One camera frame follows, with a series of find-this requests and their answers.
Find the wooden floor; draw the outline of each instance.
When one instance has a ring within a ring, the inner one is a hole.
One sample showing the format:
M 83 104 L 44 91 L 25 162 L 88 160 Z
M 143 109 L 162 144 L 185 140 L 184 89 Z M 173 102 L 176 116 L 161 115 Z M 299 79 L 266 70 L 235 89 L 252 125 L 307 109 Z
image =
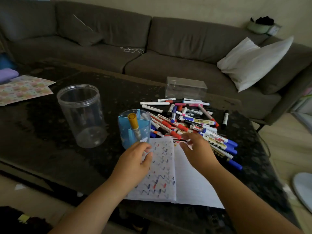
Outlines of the wooden floor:
M 270 161 L 281 183 L 291 187 L 296 173 L 312 173 L 312 135 L 291 114 L 283 115 L 272 126 L 265 126 L 259 134 L 269 146 Z M 36 190 L 15 190 L 16 184 L 17 182 L 0 176 L 0 206 L 9 205 L 29 216 L 45 218 L 52 225 L 56 225 L 73 210 L 71 205 Z M 288 191 L 288 195 L 303 231 L 312 234 L 312 214 L 291 191 Z M 105 233 L 133 233 L 112 223 L 106 231 Z

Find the hand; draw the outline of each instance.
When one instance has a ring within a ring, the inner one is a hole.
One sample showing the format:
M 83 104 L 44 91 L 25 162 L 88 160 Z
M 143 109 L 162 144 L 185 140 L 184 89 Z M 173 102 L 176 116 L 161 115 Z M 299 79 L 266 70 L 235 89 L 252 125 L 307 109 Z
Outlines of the hand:
M 125 195 L 148 173 L 153 158 L 151 148 L 148 143 L 136 142 L 119 157 L 109 179 L 114 183 L 117 182 L 119 187 L 124 189 Z M 143 152 L 148 153 L 144 161 L 142 161 Z
M 193 144 L 191 150 L 185 143 L 180 143 L 190 164 L 202 175 L 207 169 L 221 166 L 214 155 L 210 144 L 198 133 L 185 133 L 182 135 L 185 140 L 190 139 L 188 144 Z

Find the couch leg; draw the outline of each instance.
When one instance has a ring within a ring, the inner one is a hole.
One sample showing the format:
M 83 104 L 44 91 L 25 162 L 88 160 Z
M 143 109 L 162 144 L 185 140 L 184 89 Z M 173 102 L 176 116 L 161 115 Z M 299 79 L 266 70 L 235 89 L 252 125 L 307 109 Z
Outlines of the couch leg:
M 256 132 L 259 132 L 264 126 L 264 124 L 259 124 L 259 128 L 256 130 Z

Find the yellow tag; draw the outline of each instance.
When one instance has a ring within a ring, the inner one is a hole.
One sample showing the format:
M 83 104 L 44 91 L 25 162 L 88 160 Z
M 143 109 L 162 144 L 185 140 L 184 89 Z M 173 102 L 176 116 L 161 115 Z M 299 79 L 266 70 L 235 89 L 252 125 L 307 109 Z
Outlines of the yellow tag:
M 27 216 L 27 215 L 25 215 L 25 214 L 22 214 L 22 215 L 18 218 L 18 220 L 19 220 L 20 222 L 22 222 L 22 223 L 26 223 L 28 219 L 29 219 L 29 216 Z

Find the white pillow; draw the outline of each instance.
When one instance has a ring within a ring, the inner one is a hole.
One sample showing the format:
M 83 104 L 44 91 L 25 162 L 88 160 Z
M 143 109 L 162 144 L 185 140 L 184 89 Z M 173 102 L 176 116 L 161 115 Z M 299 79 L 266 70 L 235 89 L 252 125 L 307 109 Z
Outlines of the white pillow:
M 287 53 L 294 37 L 258 47 L 245 38 L 217 63 L 217 67 L 243 91 L 263 78 Z

